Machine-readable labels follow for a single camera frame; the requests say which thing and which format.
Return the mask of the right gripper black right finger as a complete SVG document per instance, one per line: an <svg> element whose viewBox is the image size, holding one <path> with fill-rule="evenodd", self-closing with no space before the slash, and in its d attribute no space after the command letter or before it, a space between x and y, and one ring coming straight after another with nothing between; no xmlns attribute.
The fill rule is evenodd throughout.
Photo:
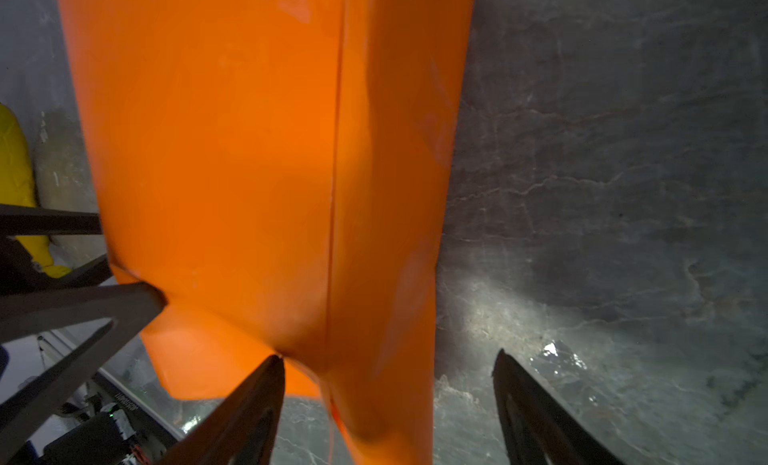
<svg viewBox="0 0 768 465"><path fill-rule="evenodd" d="M492 377L510 463L623 465L504 350Z"/></svg>

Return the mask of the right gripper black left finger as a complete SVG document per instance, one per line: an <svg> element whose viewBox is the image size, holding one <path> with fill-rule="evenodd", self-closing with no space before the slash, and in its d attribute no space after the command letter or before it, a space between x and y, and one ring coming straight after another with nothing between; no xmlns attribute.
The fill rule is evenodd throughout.
<svg viewBox="0 0 768 465"><path fill-rule="evenodd" d="M284 396L284 361L271 355L161 462L268 464Z"/></svg>

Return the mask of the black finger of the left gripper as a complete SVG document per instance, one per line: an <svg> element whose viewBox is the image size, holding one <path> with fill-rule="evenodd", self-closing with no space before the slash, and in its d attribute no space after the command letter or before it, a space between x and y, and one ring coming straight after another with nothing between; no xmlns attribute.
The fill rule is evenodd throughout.
<svg viewBox="0 0 768 465"><path fill-rule="evenodd" d="M1 299L1 344L38 336L60 357L1 403L10 459L54 412L165 308L147 283L46 290Z"/></svg>
<svg viewBox="0 0 768 465"><path fill-rule="evenodd" d="M97 286L112 276L102 255L61 278L46 274L18 241L25 236L100 235L97 213L51 210L20 205L1 206L1 293L25 294L54 289Z"/></svg>

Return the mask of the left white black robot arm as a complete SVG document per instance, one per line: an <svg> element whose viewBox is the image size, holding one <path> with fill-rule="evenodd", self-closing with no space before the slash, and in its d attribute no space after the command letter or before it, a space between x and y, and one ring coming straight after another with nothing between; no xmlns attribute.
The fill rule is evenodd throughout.
<svg viewBox="0 0 768 465"><path fill-rule="evenodd" d="M97 235L96 213L21 205L1 207L1 341L102 320L103 325L53 366L1 404L4 464L118 464L132 451L115 415L100 402L75 410L80 425L36 455L29 439L99 368L148 325L166 305L162 293L139 282L106 285L112 273L100 257L61 278L38 272L19 238Z"/></svg>

